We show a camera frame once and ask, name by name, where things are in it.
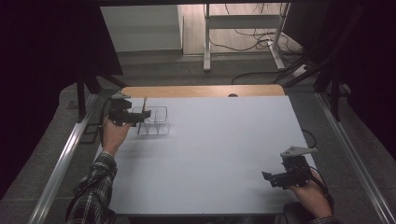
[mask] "plaid sleeve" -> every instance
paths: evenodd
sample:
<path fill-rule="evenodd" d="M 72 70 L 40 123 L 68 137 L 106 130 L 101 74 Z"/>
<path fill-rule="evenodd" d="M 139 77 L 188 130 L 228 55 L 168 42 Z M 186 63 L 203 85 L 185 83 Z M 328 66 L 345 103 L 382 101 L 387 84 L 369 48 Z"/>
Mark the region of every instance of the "plaid sleeve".
<path fill-rule="evenodd" d="M 312 220 L 308 224 L 343 224 L 343 222 L 339 217 L 330 216 Z"/>
<path fill-rule="evenodd" d="M 91 166 L 89 173 L 75 188 L 75 195 L 82 194 L 74 203 L 67 224 L 107 223 L 108 205 L 111 201 L 112 184 L 116 173 L 117 164 L 114 158 L 102 152 Z"/>

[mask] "hand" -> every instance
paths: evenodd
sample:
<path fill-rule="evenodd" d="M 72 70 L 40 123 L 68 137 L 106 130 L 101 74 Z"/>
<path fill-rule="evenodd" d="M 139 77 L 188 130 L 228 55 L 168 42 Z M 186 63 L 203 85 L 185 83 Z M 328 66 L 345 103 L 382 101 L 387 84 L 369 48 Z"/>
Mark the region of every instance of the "hand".
<path fill-rule="evenodd" d="M 323 183 L 317 172 L 312 170 L 312 175 Z M 293 191 L 301 205 L 314 215 L 315 218 L 329 217 L 332 215 L 332 209 L 326 197 L 321 188 L 314 181 L 309 180 L 308 183 L 301 188 L 289 186 L 288 189 Z"/>
<path fill-rule="evenodd" d="M 113 157 L 119 150 L 120 145 L 125 140 L 131 124 L 117 126 L 108 118 L 105 118 L 103 124 L 103 151 L 110 153 Z"/>

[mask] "black curtain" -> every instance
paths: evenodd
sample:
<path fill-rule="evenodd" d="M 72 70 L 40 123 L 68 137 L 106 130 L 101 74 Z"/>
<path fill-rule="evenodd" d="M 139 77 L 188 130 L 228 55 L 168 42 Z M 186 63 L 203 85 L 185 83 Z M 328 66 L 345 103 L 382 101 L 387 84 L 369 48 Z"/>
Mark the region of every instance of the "black curtain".
<path fill-rule="evenodd" d="M 0 3 L 0 196 L 50 124 L 59 94 L 94 68 L 122 75 L 100 8 L 55 1 Z"/>
<path fill-rule="evenodd" d="M 340 57 L 349 104 L 396 160 L 396 3 L 371 1 Z"/>

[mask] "wall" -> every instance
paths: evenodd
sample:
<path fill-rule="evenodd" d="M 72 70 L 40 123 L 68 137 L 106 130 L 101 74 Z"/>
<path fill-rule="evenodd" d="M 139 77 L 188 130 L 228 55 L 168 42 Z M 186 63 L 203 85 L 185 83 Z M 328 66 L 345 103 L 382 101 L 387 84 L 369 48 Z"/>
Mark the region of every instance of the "wall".
<path fill-rule="evenodd" d="M 101 7 L 117 52 L 181 49 L 177 6 Z"/>

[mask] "wooden table edge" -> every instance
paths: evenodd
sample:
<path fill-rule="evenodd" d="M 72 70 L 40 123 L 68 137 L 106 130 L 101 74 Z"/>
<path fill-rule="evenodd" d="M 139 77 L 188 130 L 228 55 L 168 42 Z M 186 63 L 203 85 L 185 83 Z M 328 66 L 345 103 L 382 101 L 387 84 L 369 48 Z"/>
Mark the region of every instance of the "wooden table edge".
<path fill-rule="evenodd" d="M 237 96 L 283 96 L 279 85 L 218 85 L 218 86 L 151 86 L 126 87 L 122 93 L 134 98 L 174 98 L 174 97 L 228 97 Z"/>

